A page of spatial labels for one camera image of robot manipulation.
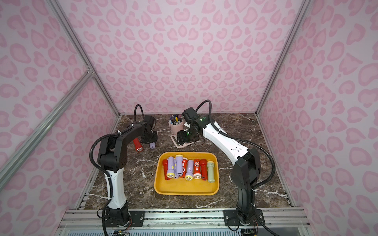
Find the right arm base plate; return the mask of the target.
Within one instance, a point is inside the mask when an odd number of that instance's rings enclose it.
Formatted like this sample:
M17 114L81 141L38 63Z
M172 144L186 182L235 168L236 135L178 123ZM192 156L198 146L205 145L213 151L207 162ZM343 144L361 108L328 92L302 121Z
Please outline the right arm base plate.
M260 209L252 209L249 213L244 214L237 209L223 210L225 226L249 226L265 224L263 212Z

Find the aluminium front rail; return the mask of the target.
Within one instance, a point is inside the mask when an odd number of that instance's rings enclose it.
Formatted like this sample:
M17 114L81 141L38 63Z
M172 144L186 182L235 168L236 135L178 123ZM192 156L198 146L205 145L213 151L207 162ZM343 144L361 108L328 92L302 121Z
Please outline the aluminium front rail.
M237 222L233 208L133 209L132 224L114 225L102 221L97 210L68 210L57 236L268 236L257 221ZM261 221L280 236L312 236L304 209L300 207L262 208Z

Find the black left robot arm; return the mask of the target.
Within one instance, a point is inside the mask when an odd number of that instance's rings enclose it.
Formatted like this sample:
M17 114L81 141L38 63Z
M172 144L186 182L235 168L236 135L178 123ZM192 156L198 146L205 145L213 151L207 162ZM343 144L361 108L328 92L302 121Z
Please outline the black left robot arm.
M129 218L128 202L124 190L124 169L128 161L128 144L135 139L150 144L158 140L153 130L155 122L136 122L124 131L105 137L101 140L97 164L105 174L108 198L110 202L104 207L104 215L109 218Z

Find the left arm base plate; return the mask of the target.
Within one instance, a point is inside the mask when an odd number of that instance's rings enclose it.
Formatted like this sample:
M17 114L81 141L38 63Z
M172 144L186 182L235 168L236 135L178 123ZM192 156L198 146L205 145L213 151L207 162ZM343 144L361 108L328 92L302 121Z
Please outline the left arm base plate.
M121 211L120 209L107 209L103 226L105 227L142 227L145 217L145 211L131 210Z

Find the pink calculator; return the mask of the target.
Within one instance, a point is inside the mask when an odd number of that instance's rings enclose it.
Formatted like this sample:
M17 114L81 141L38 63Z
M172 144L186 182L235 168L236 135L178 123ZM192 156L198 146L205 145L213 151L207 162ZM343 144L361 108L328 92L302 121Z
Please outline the pink calculator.
M174 145L176 146L176 148L179 148L179 149L185 148L194 144L194 142L184 142L184 141L179 140L177 138L177 135L170 135L170 138L172 142L174 143Z

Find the pale green flashlight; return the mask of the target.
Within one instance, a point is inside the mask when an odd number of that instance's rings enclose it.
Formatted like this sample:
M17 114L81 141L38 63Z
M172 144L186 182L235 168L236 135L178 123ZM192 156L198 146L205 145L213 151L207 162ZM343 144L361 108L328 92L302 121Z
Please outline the pale green flashlight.
M215 163L213 161L208 161L207 162L207 176L208 176L209 183L215 182L214 168L215 168Z

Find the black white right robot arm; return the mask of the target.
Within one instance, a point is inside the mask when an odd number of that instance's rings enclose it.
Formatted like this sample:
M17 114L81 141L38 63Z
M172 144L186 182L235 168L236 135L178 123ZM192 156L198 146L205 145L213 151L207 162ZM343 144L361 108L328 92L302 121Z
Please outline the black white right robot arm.
M190 118L184 115L187 136L190 140L202 136L215 144L231 161L231 180L238 187L237 217L243 225L252 223L256 213L255 185L259 179L261 164L259 153L247 148L224 132L217 123L211 123L208 115Z

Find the pink metal pen bucket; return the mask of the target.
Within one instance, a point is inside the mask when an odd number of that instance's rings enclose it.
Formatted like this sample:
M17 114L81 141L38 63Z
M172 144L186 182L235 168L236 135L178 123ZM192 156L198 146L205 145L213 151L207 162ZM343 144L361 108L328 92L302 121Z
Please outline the pink metal pen bucket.
M171 115L168 124L172 135L176 135L179 131L184 130L182 115Z

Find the yellow plastic tray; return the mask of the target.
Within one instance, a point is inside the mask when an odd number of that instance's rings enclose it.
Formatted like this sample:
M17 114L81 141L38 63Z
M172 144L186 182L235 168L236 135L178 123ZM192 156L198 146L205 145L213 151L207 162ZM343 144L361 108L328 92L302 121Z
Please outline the yellow plastic tray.
M154 188L160 195L214 195L220 188L218 160L208 152L166 152L159 157Z

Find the plain red flashlight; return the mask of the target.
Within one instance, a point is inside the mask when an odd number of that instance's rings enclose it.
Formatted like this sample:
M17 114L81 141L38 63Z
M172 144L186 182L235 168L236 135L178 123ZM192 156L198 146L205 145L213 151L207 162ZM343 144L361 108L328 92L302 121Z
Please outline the plain red flashlight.
M207 181L208 180L207 160L201 159L199 163L200 163L200 168L201 168L201 179L204 181Z

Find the purple flashlight group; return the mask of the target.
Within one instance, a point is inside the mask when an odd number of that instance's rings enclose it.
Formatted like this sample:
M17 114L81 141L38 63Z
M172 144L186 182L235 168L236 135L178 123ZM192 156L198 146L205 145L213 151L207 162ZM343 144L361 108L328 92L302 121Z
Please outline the purple flashlight group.
M194 161L188 160L185 180L187 180L187 181L193 180L193 178L194 178L193 174L194 174Z

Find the red white flashlight emblem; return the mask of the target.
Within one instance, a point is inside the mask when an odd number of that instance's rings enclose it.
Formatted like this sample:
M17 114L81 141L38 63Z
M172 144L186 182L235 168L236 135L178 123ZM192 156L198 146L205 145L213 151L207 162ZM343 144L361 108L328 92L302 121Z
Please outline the red white flashlight emblem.
M193 174L193 177L196 180L202 178L201 167L200 167L200 160L199 159L195 159L194 160L194 174Z

